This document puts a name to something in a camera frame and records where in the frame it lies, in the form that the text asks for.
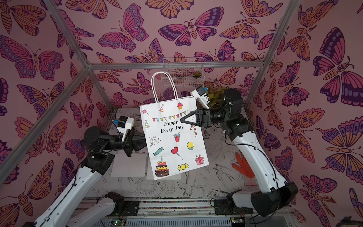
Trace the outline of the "green potted plant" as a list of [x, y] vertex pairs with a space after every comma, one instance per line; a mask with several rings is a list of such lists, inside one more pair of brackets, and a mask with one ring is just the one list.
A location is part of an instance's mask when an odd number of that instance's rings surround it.
[[221, 87], [215, 90], [208, 89], [207, 96], [209, 98], [209, 105], [212, 108], [220, 107], [220, 100], [223, 99], [223, 93], [228, 87]]

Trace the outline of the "small succulent in basket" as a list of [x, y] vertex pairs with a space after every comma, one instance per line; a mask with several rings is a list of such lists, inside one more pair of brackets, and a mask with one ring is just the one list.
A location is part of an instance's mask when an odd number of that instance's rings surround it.
[[202, 76], [202, 72], [200, 72], [200, 71], [195, 71], [195, 72], [193, 72], [193, 76], [194, 76], [194, 77], [201, 77], [201, 76]]

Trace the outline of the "aluminium frame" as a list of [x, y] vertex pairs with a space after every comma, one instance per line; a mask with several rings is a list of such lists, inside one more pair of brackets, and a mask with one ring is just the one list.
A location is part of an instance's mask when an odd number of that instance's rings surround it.
[[59, 110], [71, 97], [73, 91], [82, 82], [85, 77], [89, 77], [96, 87], [99, 96], [102, 98], [106, 106], [111, 109], [111, 103], [106, 95], [106, 92], [101, 87], [98, 79], [95, 77], [95, 70], [111, 70], [111, 69], [174, 69], [174, 68], [192, 68], [192, 67], [211, 67], [211, 68], [227, 68], [227, 67], [243, 67], [243, 66], [256, 66], [262, 71], [267, 69], [268, 64], [271, 62], [272, 56], [276, 51], [283, 34], [290, 25], [291, 19], [293, 18], [294, 12], [298, 8], [300, 1], [289, 1], [286, 11], [279, 21], [279, 26], [276, 34], [273, 37], [270, 49], [262, 61], [227, 61], [227, 62], [170, 62], [170, 63], [110, 63], [110, 64], [93, 64], [89, 63], [81, 51], [79, 45], [76, 43], [70, 29], [66, 25], [65, 20], [61, 16], [59, 8], [56, 6], [54, 1], [45, 1], [46, 6], [50, 14], [54, 17], [56, 23], [60, 26], [61, 31], [64, 33], [66, 40], [75, 52], [75, 56], [80, 60], [83, 66], [79, 74], [71, 81], [66, 89], [60, 94], [55, 100], [52, 106], [45, 112], [45, 114], [38, 120], [30, 132], [13, 148], [12, 153], [7, 159], [1, 164], [1, 183], [11, 174], [13, 169], [19, 164], [23, 156], [30, 149], [31, 145], [36, 141], [38, 136], [45, 130], [46, 126], [55, 118]]

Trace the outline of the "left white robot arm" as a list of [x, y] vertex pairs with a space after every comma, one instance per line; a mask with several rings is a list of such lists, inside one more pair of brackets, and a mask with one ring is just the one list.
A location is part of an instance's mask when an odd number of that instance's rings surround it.
[[133, 151], [146, 147], [145, 135], [134, 128], [109, 135], [94, 126], [85, 131], [81, 145], [90, 152], [77, 168], [70, 184], [36, 221], [24, 223], [25, 227], [90, 227], [108, 215], [126, 213], [124, 197], [111, 192], [96, 205], [72, 217], [92, 186], [108, 171], [115, 158], [111, 151], [123, 150], [131, 157]]

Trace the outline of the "red rubber glove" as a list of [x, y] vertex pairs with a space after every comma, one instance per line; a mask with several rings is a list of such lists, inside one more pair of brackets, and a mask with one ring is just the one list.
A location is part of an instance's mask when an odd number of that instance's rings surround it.
[[245, 177], [244, 185], [247, 187], [257, 186], [255, 174], [242, 152], [236, 152], [234, 156], [236, 161], [232, 163], [232, 168]]

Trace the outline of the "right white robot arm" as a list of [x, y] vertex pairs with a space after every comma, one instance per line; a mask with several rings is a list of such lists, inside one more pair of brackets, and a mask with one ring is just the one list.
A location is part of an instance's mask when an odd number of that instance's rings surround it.
[[229, 209], [249, 208], [269, 220], [276, 212], [289, 205], [298, 192], [295, 183], [289, 183], [275, 168], [258, 141], [256, 130], [242, 115], [244, 100], [240, 91], [226, 89], [219, 108], [211, 108], [207, 88], [199, 87], [191, 92], [203, 108], [192, 111], [181, 122], [204, 129], [219, 124], [225, 133], [226, 144], [237, 147], [255, 175], [259, 190], [248, 193], [236, 191], [228, 195]]

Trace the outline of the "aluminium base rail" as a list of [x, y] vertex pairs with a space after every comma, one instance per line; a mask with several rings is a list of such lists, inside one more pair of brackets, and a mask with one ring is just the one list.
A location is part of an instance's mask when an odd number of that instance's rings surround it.
[[233, 208], [226, 198], [131, 199], [122, 211], [110, 199], [84, 199], [67, 227], [298, 227], [291, 206], [271, 218], [251, 208]]

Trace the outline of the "white paper bag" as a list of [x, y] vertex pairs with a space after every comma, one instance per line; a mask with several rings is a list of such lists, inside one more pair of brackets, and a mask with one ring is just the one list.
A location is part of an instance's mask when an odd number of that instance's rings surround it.
[[206, 167], [209, 160], [201, 127], [181, 123], [182, 117], [197, 110], [196, 99], [179, 97], [170, 74], [161, 74], [169, 80], [174, 97], [160, 101], [152, 83], [155, 102], [140, 106], [149, 160], [152, 165], [166, 161], [170, 175]]
[[152, 165], [149, 161], [147, 166], [147, 180], [180, 180], [181, 175], [170, 175], [167, 162], [161, 160], [156, 165]]
[[111, 177], [144, 177], [147, 169], [147, 154], [116, 154]]

